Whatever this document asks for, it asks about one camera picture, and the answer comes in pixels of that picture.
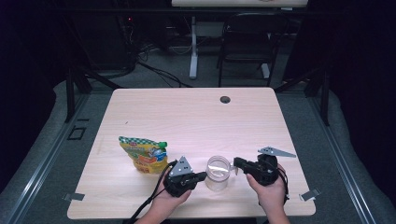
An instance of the person's right hand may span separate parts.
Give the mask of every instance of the person's right hand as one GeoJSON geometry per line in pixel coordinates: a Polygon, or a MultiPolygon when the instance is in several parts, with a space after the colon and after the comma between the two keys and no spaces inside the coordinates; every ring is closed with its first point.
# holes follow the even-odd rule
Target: person's right hand
{"type": "MultiPolygon", "coordinates": [[[[281,165],[278,165],[278,168],[285,171],[281,165]]],[[[281,177],[278,177],[274,184],[263,186],[252,175],[247,174],[247,182],[256,191],[259,203],[270,223],[289,223],[283,208],[285,186],[281,177]]]]}

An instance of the tape piece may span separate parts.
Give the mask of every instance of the tape piece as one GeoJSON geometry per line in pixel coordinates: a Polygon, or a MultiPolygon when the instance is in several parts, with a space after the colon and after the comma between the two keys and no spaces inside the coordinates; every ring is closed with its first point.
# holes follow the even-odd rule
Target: tape piece
{"type": "Polygon", "coordinates": [[[79,193],[66,193],[63,197],[64,200],[71,202],[72,200],[82,201],[85,194],[79,193]]]}
{"type": "Polygon", "coordinates": [[[321,192],[318,190],[318,189],[312,189],[312,190],[309,190],[307,193],[304,193],[304,194],[300,194],[299,196],[300,196],[300,199],[302,200],[302,201],[308,201],[308,200],[315,200],[316,199],[316,197],[319,195],[319,194],[321,194],[321,192]]]}

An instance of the gray carpet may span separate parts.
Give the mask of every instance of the gray carpet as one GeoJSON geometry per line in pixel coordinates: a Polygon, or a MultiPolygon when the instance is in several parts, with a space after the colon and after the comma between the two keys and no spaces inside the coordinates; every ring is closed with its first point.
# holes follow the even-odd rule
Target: gray carpet
{"type": "MultiPolygon", "coordinates": [[[[281,84],[281,75],[288,59],[290,44],[292,43],[286,43],[280,51],[272,87],[281,84]]],[[[148,53],[147,61],[142,62],[170,72],[179,77],[182,82],[193,87],[216,87],[218,82],[216,50],[216,45],[203,44],[200,47],[198,78],[195,80],[188,78],[190,71],[189,53],[177,54],[172,50],[169,52],[154,50],[148,53]]],[[[253,74],[257,73],[257,71],[250,72],[242,66],[238,68],[240,73],[247,71],[252,76],[260,75],[260,73],[253,74]]],[[[232,72],[238,68],[233,67],[233,69],[228,71],[232,72]]],[[[106,72],[102,73],[102,75],[109,76],[112,73],[106,72]]],[[[169,85],[159,76],[139,65],[131,74],[112,78],[111,80],[125,88],[169,88],[169,85]]],[[[26,213],[22,213],[22,217],[19,219],[23,223],[122,223],[122,220],[76,221],[70,220],[66,216],[69,202],[63,200],[63,196],[66,193],[75,191],[111,96],[111,90],[108,87],[96,80],[90,80],[90,82],[93,86],[93,91],[87,98],[77,92],[77,96],[82,100],[86,99],[86,103],[81,106],[74,122],[71,124],[72,126],[76,125],[76,127],[85,128],[85,133],[80,140],[67,140],[71,132],[68,130],[60,145],[59,154],[55,157],[55,163],[53,163],[44,183],[40,186],[37,195],[34,195],[33,202],[25,207],[26,213]]],[[[242,83],[240,80],[236,80],[236,82],[230,81],[228,84],[251,86],[252,84],[257,85],[257,83],[242,83]]],[[[170,81],[169,84],[177,87],[175,82],[170,81]]],[[[302,93],[303,86],[304,83],[297,85],[288,92],[278,94],[277,98],[290,130],[292,141],[299,154],[308,186],[311,189],[319,189],[322,194],[315,200],[317,212],[313,216],[290,217],[290,221],[292,223],[362,223],[363,221],[351,200],[345,182],[334,163],[332,147],[329,144],[327,135],[323,132],[323,127],[320,125],[321,121],[316,116],[317,110],[313,108],[313,105],[316,105],[318,100],[305,98],[302,93]]],[[[9,216],[14,212],[15,204],[18,203],[18,199],[23,193],[23,189],[34,174],[35,168],[51,150],[55,139],[59,136],[61,129],[64,128],[66,114],[64,83],[61,83],[55,90],[58,96],[57,104],[48,123],[37,138],[20,170],[1,194],[0,207],[2,212],[0,223],[7,223],[9,216]]],[[[347,160],[350,171],[361,187],[361,192],[375,221],[377,223],[396,223],[394,207],[372,182],[348,141],[347,126],[345,125],[337,98],[333,94],[331,94],[330,102],[330,129],[347,160]]],[[[202,219],[171,220],[170,223],[247,223],[247,221],[238,219],[202,219]]],[[[258,223],[263,221],[263,218],[257,218],[258,223]]]]}

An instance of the transparent glass mug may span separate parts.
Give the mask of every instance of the transparent glass mug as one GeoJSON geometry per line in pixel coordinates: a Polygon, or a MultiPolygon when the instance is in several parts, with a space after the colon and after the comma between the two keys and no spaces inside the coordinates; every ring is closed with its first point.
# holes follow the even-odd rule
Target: transparent glass mug
{"type": "Polygon", "coordinates": [[[205,183],[213,191],[225,189],[233,166],[222,156],[213,156],[206,166],[207,177],[205,183]]]}

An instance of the person's hand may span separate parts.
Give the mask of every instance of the person's hand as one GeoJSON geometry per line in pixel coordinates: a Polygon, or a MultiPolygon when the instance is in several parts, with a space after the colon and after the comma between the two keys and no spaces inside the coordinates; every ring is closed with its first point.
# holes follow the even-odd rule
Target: person's hand
{"type": "Polygon", "coordinates": [[[149,224],[158,224],[162,221],[166,220],[175,209],[186,202],[186,200],[191,195],[191,190],[187,190],[180,197],[173,197],[168,193],[168,191],[164,190],[163,179],[161,180],[160,186],[157,189],[155,194],[161,192],[157,197],[152,201],[150,209],[147,211],[145,215],[139,218],[136,223],[149,223],[149,224]]]}
{"type": "MultiPolygon", "coordinates": [[[[278,168],[285,171],[281,165],[278,165],[278,168]]],[[[281,177],[278,177],[274,184],[263,186],[252,175],[247,174],[247,182],[256,191],[259,203],[270,223],[289,223],[283,208],[285,186],[281,177]]]]}

